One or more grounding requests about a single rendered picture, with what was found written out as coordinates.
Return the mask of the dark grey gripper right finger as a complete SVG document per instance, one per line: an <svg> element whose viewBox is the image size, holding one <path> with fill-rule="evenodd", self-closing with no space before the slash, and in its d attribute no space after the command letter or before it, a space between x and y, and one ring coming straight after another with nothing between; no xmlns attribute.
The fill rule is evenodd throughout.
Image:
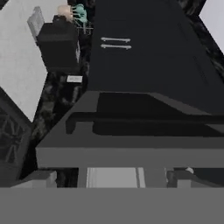
<svg viewBox="0 0 224 224"><path fill-rule="evenodd" d="M168 188L221 188L221 185L197 178L189 171L167 171Z"/></svg>

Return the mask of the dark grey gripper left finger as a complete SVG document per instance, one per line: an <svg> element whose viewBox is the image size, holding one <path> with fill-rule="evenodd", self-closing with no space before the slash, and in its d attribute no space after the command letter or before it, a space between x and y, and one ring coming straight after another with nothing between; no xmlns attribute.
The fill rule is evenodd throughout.
<svg viewBox="0 0 224 224"><path fill-rule="evenodd" d="M56 188L56 171L34 171L32 174L19 180L11 188Z"/></svg>

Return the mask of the grey microwave oven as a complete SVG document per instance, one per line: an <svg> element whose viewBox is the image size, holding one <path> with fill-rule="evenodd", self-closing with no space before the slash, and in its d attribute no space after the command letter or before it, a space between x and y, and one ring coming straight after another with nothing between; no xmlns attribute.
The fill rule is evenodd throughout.
<svg viewBox="0 0 224 224"><path fill-rule="evenodd" d="M90 122L66 133L63 117L36 147L39 168L224 167L224 137L98 136Z"/></svg>

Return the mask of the black hob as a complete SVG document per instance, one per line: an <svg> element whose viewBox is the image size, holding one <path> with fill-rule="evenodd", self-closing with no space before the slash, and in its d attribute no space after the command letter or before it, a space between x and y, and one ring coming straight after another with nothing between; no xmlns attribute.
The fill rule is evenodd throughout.
<svg viewBox="0 0 224 224"><path fill-rule="evenodd" d="M31 133L32 123L0 87L0 187L18 180Z"/></svg>

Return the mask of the small white flat block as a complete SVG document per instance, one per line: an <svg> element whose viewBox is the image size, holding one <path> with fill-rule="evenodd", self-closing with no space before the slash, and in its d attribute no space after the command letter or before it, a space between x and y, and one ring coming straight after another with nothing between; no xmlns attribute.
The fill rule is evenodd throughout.
<svg viewBox="0 0 224 224"><path fill-rule="evenodd" d="M68 75L66 81L73 83L82 83L82 77L79 75Z"/></svg>

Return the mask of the black cupboard run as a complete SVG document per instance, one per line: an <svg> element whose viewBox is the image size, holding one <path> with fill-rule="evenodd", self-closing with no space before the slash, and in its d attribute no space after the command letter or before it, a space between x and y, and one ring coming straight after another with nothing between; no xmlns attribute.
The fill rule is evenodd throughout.
<svg viewBox="0 0 224 224"><path fill-rule="evenodd" d="M211 115L224 114L224 82L177 0L96 0L88 88L158 93Z"/></svg>

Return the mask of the black box-shaped appliance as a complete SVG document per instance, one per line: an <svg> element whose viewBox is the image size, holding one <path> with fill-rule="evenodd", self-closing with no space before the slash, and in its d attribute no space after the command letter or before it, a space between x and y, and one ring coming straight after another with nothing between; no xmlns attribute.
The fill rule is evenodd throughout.
<svg viewBox="0 0 224 224"><path fill-rule="evenodd" d="M64 16L55 15L51 23L43 24L37 44L48 72L74 74L78 70L78 32Z"/></svg>

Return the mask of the grey flat board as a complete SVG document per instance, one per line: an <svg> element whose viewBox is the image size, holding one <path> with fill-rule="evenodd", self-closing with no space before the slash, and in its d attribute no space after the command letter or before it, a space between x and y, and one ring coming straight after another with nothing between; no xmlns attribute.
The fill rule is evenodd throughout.
<svg viewBox="0 0 224 224"><path fill-rule="evenodd" d="M27 20L27 24L31 30L31 35L34 38L34 41L37 41L37 36L39 35L39 32L41 31L44 23L45 20L42 14L42 10L39 6L36 6Z"/></svg>

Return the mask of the beige round jar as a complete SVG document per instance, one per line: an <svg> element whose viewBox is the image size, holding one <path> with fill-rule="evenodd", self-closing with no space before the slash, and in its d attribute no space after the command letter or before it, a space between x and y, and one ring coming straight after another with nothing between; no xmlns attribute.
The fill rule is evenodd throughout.
<svg viewBox="0 0 224 224"><path fill-rule="evenodd" d="M67 21L73 21L73 13L70 5L60 5L57 8L57 13L59 16L64 16Z"/></svg>

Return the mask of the teal round object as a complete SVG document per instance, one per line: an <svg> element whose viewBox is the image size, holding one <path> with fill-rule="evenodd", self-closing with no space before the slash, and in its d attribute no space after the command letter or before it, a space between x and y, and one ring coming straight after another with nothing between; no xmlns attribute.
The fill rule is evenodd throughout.
<svg viewBox="0 0 224 224"><path fill-rule="evenodd" d="M82 3L78 3L75 6L72 6L71 12L75 20L79 20L82 23L86 23L88 21L87 11L85 10Z"/></svg>

